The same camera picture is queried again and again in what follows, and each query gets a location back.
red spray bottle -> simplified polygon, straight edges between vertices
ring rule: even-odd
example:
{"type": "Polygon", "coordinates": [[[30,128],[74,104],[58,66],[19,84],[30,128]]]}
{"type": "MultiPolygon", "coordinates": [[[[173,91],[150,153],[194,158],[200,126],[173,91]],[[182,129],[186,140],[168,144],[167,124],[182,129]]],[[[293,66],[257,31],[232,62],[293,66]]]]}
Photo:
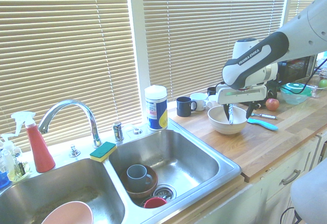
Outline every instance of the red spray bottle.
{"type": "Polygon", "coordinates": [[[35,113],[30,111],[20,111],[11,115],[16,120],[16,136],[25,123],[27,135],[31,144],[33,158],[35,162],[36,171],[44,173],[55,167],[55,161],[49,153],[48,147],[37,129],[36,123],[33,120],[35,113]]]}

sponge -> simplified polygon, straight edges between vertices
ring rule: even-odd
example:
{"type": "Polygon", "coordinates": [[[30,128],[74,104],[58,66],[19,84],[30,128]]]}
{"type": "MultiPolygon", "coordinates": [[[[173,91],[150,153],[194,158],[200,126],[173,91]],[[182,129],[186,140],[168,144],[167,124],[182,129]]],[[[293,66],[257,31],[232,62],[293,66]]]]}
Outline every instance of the sponge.
{"type": "Polygon", "coordinates": [[[111,142],[105,142],[90,154],[90,159],[101,163],[107,157],[109,157],[109,155],[112,154],[113,151],[115,151],[116,149],[117,149],[116,144],[111,142]]]}

green apple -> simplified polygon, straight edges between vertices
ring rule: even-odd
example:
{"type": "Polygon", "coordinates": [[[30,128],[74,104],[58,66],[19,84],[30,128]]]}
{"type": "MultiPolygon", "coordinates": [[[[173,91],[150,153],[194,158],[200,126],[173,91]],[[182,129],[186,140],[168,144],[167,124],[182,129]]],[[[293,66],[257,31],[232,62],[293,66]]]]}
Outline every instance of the green apple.
{"type": "Polygon", "coordinates": [[[327,79],[320,80],[318,87],[320,87],[320,88],[327,87],[327,79]]]}

sink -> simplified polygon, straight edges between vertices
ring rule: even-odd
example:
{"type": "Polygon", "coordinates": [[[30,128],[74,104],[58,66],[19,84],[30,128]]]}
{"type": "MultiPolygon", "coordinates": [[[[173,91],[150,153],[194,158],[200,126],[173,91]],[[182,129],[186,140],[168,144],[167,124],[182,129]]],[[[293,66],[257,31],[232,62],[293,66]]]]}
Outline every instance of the sink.
{"type": "Polygon", "coordinates": [[[219,171],[213,157],[180,133],[168,129],[119,146],[109,160],[118,175],[133,164],[152,167],[158,174],[158,185],[168,184],[176,191],[174,198],[219,171]]]}
{"type": "Polygon", "coordinates": [[[158,175],[155,192],[168,191],[173,196],[161,207],[144,209],[123,187],[129,212],[126,223],[162,223],[241,173],[237,164],[172,120],[165,130],[151,131],[147,126],[142,130],[137,136],[132,131],[125,134],[126,141],[118,143],[109,156],[108,172],[123,186],[119,176],[129,166],[150,166],[158,175]]]}
{"type": "Polygon", "coordinates": [[[0,195],[0,223],[41,224],[58,206],[83,201],[94,223],[121,223],[125,207],[103,164],[82,159],[19,182],[0,195]]]}
{"type": "Polygon", "coordinates": [[[76,144],[81,151],[76,158],[68,157],[69,143],[57,145],[55,169],[34,172],[0,190],[0,223],[41,224],[55,208],[74,200],[91,207],[94,224],[162,223],[241,173],[236,163],[171,119],[163,131],[147,125],[141,129],[140,135],[125,131],[125,139],[103,163],[89,159],[90,142],[76,144]],[[133,164],[156,171],[156,191],[172,193],[167,204],[145,209],[130,198],[119,176],[133,164]]]}

green lid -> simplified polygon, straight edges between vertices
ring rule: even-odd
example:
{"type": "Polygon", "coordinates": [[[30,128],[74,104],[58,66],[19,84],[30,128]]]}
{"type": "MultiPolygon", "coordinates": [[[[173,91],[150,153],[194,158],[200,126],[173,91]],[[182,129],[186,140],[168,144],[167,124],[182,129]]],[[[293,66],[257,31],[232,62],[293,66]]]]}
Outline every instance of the green lid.
{"type": "MultiPolygon", "coordinates": [[[[303,87],[304,87],[304,84],[302,83],[293,83],[293,82],[290,82],[290,83],[287,83],[287,84],[284,84],[282,87],[285,87],[293,92],[300,92],[303,87]]],[[[294,93],[288,91],[287,89],[284,89],[284,88],[281,88],[281,91],[283,91],[284,93],[286,94],[290,94],[290,95],[295,95],[294,93]]],[[[309,87],[306,87],[305,90],[303,90],[302,93],[300,93],[299,95],[306,95],[306,96],[311,96],[311,89],[309,87]]]]}

